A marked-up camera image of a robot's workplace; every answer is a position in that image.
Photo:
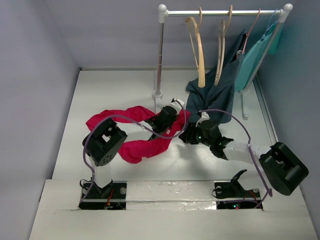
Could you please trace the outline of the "red t shirt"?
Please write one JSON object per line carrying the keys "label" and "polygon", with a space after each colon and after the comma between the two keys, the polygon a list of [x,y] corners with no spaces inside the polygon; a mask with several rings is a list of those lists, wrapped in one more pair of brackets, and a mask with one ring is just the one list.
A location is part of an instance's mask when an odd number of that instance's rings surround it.
{"label": "red t shirt", "polygon": [[[126,110],[104,110],[101,113],[93,115],[85,124],[88,129],[92,131],[100,121],[112,115],[121,115],[137,122],[142,122],[153,117],[155,113],[143,106],[133,106]],[[171,143],[171,137],[183,129],[185,120],[188,120],[190,115],[191,113],[189,111],[180,111],[178,119],[174,122],[172,128],[168,130],[167,133],[163,134],[167,139],[156,138],[153,140],[131,140],[125,142],[121,146],[118,151],[119,155],[126,162],[137,164],[142,161],[142,158],[151,158],[165,152]]]}

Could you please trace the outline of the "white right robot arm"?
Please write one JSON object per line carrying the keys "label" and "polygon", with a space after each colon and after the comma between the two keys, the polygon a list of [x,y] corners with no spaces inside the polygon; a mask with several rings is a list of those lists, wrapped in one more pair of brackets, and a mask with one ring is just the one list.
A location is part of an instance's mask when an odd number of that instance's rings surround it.
{"label": "white right robot arm", "polygon": [[186,144],[203,144],[211,153],[227,161],[256,164],[263,169],[272,189],[289,196],[309,175],[308,168],[282,142],[272,146],[258,146],[235,141],[222,136],[218,125],[212,120],[189,123],[179,138]]}

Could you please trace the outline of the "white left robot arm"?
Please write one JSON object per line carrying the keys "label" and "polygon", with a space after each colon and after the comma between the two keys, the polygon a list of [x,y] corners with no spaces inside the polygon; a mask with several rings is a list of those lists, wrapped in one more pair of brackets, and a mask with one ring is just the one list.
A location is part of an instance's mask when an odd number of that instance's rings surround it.
{"label": "white left robot arm", "polygon": [[110,162],[116,155],[131,164],[166,151],[173,138],[185,130],[189,114],[179,99],[159,113],[134,106],[126,110],[105,110],[91,117],[86,125],[90,133],[84,138],[83,161],[91,170],[87,194],[104,198],[110,194],[113,180]]}

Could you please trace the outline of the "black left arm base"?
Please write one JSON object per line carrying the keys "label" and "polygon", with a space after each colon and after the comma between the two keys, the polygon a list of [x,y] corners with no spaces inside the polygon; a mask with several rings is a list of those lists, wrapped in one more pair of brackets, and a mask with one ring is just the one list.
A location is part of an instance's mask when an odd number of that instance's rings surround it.
{"label": "black left arm base", "polygon": [[82,188],[81,199],[88,193],[78,205],[81,210],[126,209],[126,181],[112,181],[104,188],[99,188],[94,184],[90,190],[91,181],[81,179],[79,185]]}

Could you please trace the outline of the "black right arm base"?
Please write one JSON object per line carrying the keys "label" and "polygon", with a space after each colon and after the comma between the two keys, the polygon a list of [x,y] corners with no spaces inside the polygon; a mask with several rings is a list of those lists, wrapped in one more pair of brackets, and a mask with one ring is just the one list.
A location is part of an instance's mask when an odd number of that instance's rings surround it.
{"label": "black right arm base", "polygon": [[215,181],[211,195],[217,200],[218,210],[254,209],[261,203],[260,190],[245,190],[239,183],[240,176],[247,170],[243,169],[231,180]]}

